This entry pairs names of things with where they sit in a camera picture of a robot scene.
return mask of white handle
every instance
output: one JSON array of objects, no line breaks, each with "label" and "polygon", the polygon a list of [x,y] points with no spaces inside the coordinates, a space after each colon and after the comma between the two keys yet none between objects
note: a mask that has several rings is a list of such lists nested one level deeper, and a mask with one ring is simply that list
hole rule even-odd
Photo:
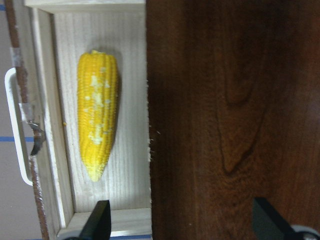
[{"label": "white handle", "polygon": [[19,107],[19,95],[17,90],[16,69],[9,69],[4,77],[6,98],[8,101],[11,125],[14,136],[16,153],[18,156],[20,172],[23,181],[32,186],[32,177],[29,167],[29,157],[25,141],[25,133],[22,124],[22,115]]}]

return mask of blue tape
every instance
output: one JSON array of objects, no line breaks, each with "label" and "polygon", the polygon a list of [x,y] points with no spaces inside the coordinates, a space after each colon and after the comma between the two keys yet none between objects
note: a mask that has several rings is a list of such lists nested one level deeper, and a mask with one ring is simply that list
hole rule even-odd
[{"label": "blue tape", "polygon": [[112,236],[110,240],[136,240],[136,239],[151,239],[151,235],[133,235],[133,236]]},{"label": "blue tape", "polygon": [[[34,137],[33,136],[26,136],[25,141],[27,143],[33,143]],[[14,142],[15,138],[13,136],[0,136],[0,142]]]}]

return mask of drawer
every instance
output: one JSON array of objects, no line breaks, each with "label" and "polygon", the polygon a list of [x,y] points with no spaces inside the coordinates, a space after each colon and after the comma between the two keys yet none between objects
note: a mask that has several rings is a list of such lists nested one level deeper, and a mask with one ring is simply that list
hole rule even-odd
[{"label": "drawer", "polygon": [[[35,123],[37,144],[45,135],[29,157],[43,238],[78,232],[99,200],[110,200],[111,236],[150,238],[145,1],[14,0],[12,6],[18,28],[11,38],[19,40],[12,52],[21,57],[15,67],[27,91],[21,91],[28,106],[22,115]],[[98,182],[81,162],[77,122],[77,63],[91,50],[114,55],[120,76],[115,141]]]}]

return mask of gray floor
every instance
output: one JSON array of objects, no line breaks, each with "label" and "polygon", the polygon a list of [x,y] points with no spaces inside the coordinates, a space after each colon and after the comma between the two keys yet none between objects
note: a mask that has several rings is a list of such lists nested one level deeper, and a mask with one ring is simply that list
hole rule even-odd
[{"label": "gray floor", "polygon": [[[0,10],[0,137],[13,136],[4,82],[12,67],[7,24],[6,12]],[[0,141],[0,240],[40,238],[33,189],[22,180],[15,143]]]}]

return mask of toy corn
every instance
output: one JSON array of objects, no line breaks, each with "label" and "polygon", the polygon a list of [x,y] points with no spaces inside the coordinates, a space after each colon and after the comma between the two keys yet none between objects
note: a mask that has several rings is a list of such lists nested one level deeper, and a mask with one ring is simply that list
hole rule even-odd
[{"label": "toy corn", "polygon": [[118,72],[112,55],[93,50],[78,63],[78,132],[82,162],[89,177],[102,176],[113,146]]}]

